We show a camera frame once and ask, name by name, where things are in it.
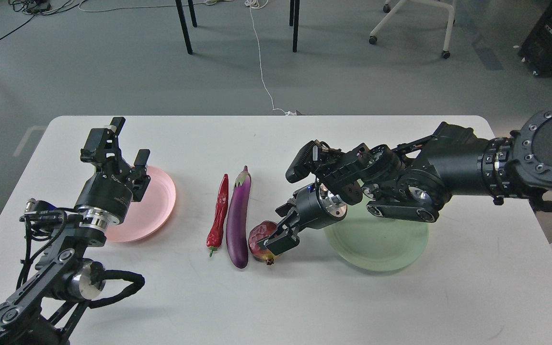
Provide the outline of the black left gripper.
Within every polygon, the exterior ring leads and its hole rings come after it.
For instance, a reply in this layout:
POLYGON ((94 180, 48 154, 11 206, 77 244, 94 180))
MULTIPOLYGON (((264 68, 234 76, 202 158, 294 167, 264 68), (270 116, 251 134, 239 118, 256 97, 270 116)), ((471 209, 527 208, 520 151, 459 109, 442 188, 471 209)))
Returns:
POLYGON ((94 127, 80 150, 80 161, 94 165, 96 172, 86 181, 75 209, 79 213, 98 209, 115 224, 125 221, 131 203, 142 201, 150 183, 149 149, 138 151, 133 166, 122 158, 118 136, 125 121, 114 116, 109 125, 94 127))

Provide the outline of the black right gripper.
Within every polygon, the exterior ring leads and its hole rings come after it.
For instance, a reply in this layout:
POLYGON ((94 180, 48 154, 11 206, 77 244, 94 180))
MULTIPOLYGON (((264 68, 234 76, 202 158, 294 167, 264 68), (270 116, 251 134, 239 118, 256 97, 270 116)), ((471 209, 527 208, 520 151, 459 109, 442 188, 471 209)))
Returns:
POLYGON ((258 240, 260 249, 274 256, 283 254, 300 243, 303 229, 324 229, 345 218, 347 205, 322 183, 312 183, 296 190, 284 205, 276 208, 282 218, 276 230, 258 240))

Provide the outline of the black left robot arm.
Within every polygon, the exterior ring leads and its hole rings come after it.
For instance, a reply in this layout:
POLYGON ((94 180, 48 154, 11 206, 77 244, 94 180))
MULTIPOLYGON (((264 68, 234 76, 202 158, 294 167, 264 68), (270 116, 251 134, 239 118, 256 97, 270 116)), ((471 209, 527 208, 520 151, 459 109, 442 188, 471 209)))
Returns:
POLYGON ((118 137, 125 118, 89 132, 80 160, 95 167, 73 208, 29 199, 20 221, 26 249, 16 291, 0 304, 0 345, 68 345, 87 309, 108 306, 140 291, 138 273, 105 269, 85 258, 106 243, 106 229, 121 224, 131 203, 150 184, 148 149, 128 164, 118 137))

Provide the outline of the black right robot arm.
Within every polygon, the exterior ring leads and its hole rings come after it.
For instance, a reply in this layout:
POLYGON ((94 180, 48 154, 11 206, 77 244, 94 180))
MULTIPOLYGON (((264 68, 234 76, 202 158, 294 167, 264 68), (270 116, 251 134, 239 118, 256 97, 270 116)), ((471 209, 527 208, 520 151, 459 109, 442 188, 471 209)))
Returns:
POLYGON ((286 172, 289 183, 310 174, 276 213, 274 233, 257 240, 279 255, 299 244, 303 229, 324 229, 344 219, 346 208, 368 197, 377 218, 434 223, 454 195, 528 199, 552 212, 552 109, 539 111, 510 137, 481 139, 470 127, 440 123, 429 136, 391 149, 361 143, 351 151, 322 140, 305 144, 286 172))

